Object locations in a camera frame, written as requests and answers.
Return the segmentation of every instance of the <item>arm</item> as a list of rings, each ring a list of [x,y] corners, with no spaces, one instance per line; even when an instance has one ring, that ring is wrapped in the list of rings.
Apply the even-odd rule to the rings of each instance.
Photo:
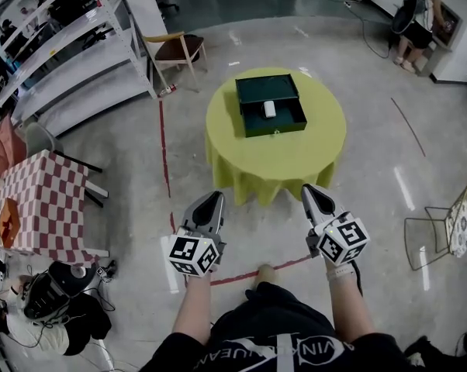
[[[434,17],[437,20],[438,24],[442,27],[445,26],[445,19],[442,15],[442,5],[441,0],[432,0],[434,2]]]
[[[332,263],[327,260],[325,263],[327,271],[334,269]],[[358,290],[355,275],[346,274],[331,281],[330,296],[335,331],[339,339],[351,343],[361,336],[375,332],[365,300]]]
[[[206,345],[211,330],[211,273],[190,277],[173,332],[191,336]]]

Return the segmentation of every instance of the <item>floor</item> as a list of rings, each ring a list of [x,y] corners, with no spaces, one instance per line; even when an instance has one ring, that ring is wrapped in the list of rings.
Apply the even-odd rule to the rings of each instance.
[[[168,0],[179,5],[163,9],[168,32],[191,32],[227,22],[283,16],[329,16],[353,19],[347,0]],[[353,12],[369,22],[389,23],[389,18],[367,2],[353,3]]]
[[[367,27],[368,41],[384,53],[386,43],[377,37],[382,31]],[[364,44],[356,19],[252,19],[195,33],[205,37],[209,60],[207,73],[203,60],[195,64],[200,92],[191,89],[187,69],[171,68],[165,76],[178,90],[162,105],[143,95],[61,139],[67,154],[104,168],[91,180],[109,190],[109,199],[104,209],[87,203],[84,236],[87,246],[108,249],[119,264],[118,276],[104,287],[116,306],[104,341],[115,366],[125,371],[143,366],[169,334],[180,306],[183,281],[177,277],[180,291],[171,293],[160,238],[172,232],[171,214],[178,224],[185,208],[213,189],[204,152],[213,92],[231,76],[267,66],[302,71],[322,82],[344,111],[348,135],[332,188],[372,238],[358,263],[377,330],[394,335],[402,348],[424,334],[453,353],[467,330],[467,254],[413,272],[403,220],[424,216],[425,205],[449,206],[467,183],[467,87],[436,85],[395,66],[393,57],[380,59]],[[306,259],[309,224],[301,204],[284,191],[267,208],[254,198],[234,206],[232,190],[224,194],[221,235],[227,250],[214,274],[213,321],[242,301],[251,284],[242,276],[262,263],[283,267],[280,285],[331,318],[323,260]],[[414,235],[411,253],[417,255],[422,246],[429,253],[429,227],[418,227]],[[26,274],[28,263],[36,272],[49,261],[15,258],[11,275]],[[47,358],[4,341],[22,372],[109,369],[97,345],[81,356]]]

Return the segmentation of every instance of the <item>metal shelving unit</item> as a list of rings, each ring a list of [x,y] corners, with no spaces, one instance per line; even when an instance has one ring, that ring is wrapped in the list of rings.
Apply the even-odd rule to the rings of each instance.
[[[26,25],[55,0],[46,0],[6,41],[4,51]],[[97,8],[64,27],[28,58],[10,78],[0,93],[0,109],[39,67],[70,43],[88,31],[107,23],[113,35],[98,41],[60,65],[27,92],[23,93],[12,114],[15,124],[33,115],[40,115],[43,123],[54,135],[70,129],[87,118],[135,95],[156,93],[152,81],[144,70],[140,45],[144,41],[136,31],[132,13],[124,4],[130,18],[130,29],[123,30],[115,11],[123,0],[96,0]]]

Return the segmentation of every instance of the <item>round table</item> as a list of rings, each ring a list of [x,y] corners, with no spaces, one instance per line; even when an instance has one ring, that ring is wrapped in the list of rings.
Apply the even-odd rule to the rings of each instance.
[[[303,131],[245,137],[236,78],[292,75],[306,116]],[[216,90],[206,115],[206,157],[217,188],[234,188],[242,205],[251,192],[269,205],[285,188],[298,200],[305,183],[330,185],[344,145],[344,113],[331,92],[298,71],[277,67],[252,69],[229,79]]]

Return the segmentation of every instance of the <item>red and white checkered table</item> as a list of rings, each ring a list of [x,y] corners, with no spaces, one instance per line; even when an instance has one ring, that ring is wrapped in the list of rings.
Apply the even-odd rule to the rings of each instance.
[[[87,167],[48,150],[8,169],[2,175],[0,214],[6,198],[15,200],[21,225],[10,250],[90,267],[98,257],[83,243],[87,175]]]

